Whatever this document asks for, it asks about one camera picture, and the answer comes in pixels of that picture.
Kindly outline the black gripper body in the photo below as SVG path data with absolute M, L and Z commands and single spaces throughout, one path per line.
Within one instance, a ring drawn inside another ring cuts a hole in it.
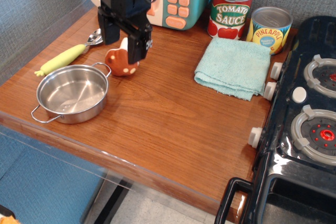
M 127 35 L 145 36 L 148 48 L 152 47 L 152 25 L 147 18 L 152 0 L 99 0 L 103 10 Z

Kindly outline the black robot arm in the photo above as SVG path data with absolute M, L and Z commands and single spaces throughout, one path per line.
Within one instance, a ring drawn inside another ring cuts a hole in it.
M 98 22 L 106 45 L 120 39 L 120 31 L 128 35 L 128 64 L 146 57 L 152 46 L 152 25 L 147 12 L 156 0 L 100 0 Z

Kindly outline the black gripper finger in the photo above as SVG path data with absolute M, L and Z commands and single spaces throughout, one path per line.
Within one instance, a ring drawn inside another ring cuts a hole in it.
M 146 58 L 148 40 L 145 36 L 128 36 L 128 64 L 135 64 Z
M 105 45 L 110 45 L 119 41 L 120 27 L 115 23 L 114 18 L 111 15 L 108 15 L 102 7 L 98 8 L 98 23 Z

